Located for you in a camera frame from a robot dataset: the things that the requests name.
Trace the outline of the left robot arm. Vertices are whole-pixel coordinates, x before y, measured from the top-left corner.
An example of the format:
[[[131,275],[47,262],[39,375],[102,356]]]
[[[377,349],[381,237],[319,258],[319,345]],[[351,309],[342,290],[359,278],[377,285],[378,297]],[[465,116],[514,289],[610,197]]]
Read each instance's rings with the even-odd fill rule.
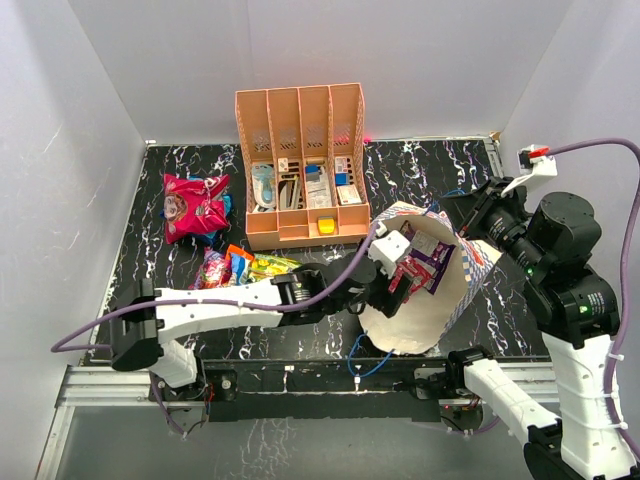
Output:
[[[109,320],[111,366],[121,372],[147,369],[182,397],[194,399],[204,392],[207,376],[179,338],[229,328],[313,324],[343,310],[359,314],[366,306],[392,317],[408,299],[410,285],[407,274],[392,280],[380,261],[354,255],[224,288],[173,290],[139,280]]]

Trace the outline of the green snack packet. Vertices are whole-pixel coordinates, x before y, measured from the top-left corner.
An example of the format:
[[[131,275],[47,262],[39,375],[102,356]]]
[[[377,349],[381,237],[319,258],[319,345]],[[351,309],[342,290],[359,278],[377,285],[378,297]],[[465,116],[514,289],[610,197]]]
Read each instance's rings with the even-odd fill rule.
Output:
[[[256,253],[249,267],[248,281],[257,282],[277,275],[288,274],[300,266],[301,263],[293,259]]]

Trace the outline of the purple Fox's candy bag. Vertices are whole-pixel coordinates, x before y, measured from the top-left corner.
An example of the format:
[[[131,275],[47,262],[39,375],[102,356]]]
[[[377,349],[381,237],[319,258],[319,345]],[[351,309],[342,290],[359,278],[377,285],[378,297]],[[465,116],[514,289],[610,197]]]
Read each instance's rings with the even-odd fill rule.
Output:
[[[231,277],[231,262],[223,254],[207,247],[204,251],[204,259],[200,265],[194,282],[190,286],[192,290],[212,289],[225,287]]]

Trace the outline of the blue snack box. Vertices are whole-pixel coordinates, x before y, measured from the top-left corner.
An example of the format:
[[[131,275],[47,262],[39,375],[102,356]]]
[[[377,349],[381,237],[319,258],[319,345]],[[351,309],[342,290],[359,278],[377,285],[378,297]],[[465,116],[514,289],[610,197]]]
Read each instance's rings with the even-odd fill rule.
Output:
[[[244,254],[231,254],[231,275],[229,278],[230,286],[245,285],[248,282],[253,256]]]

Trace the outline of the small pink snack packet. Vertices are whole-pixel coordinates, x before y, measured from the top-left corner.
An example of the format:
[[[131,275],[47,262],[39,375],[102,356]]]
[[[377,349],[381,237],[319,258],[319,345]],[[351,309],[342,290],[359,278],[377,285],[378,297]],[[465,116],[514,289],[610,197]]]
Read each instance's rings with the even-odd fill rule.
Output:
[[[409,295],[421,288],[429,288],[436,276],[436,268],[413,256],[406,256],[396,266],[389,285],[389,292],[395,293],[401,285],[409,284]]]

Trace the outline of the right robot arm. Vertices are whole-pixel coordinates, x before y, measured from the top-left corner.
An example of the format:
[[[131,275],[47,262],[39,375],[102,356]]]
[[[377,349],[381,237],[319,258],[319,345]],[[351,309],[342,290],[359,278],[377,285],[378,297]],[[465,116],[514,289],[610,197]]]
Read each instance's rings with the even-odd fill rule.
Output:
[[[493,177],[478,190],[440,201],[454,230],[481,240],[524,272],[524,297],[549,352],[561,413],[540,406],[481,346],[449,354],[455,395],[479,396],[520,442],[535,479],[636,479],[639,455],[623,438],[614,403],[616,295],[588,264],[601,236],[591,204],[567,192],[545,195],[534,213],[525,186]]]

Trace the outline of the purple snack packet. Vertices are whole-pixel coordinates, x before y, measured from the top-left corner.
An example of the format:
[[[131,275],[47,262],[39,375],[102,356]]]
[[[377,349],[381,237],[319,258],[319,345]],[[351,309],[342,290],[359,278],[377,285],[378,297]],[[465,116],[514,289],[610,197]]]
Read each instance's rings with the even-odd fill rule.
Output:
[[[434,295],[448,268],[455,246],[417,230],[405,221],[400,233],[410,242],[408,253],[399,267],[412,279],[411,293],[424,288]]]

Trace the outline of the orange Fox's candy bag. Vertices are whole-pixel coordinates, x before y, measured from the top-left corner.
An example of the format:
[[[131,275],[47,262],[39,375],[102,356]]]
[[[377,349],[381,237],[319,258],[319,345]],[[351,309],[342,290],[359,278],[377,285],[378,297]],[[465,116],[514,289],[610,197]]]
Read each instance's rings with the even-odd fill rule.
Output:
[[[227,261],[230,261],[232,259],[233,255],[241,256],[245,260],[247,260],[249,263],[251,263],[254,260],[254,256],[250,252],[244,250],[243,248],[241,248],[241,247],[239,247],[237,245],[230,244],[227,247],[227,250],[226,250],[226,253],[225,253],[225,259]]]

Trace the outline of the blue checkered paper bag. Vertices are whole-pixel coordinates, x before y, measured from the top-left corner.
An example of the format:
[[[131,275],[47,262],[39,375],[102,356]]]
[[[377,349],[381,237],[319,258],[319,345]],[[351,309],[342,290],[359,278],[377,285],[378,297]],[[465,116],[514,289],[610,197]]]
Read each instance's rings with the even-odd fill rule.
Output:
[[[409,295],[392,318],[373,308],[359,316],[363,332],[351,347],[347,365],[352,375],[362,378],[378,371],[393,355],[422,354],[436,346],[471,303],[501,257],[487,242],[459,236],[443,211],[434,213],[398,201],[375,220],[399,232],[403,223],[409,221],[417,230],[453,244],[455,250],[434,295],[419,289]]]

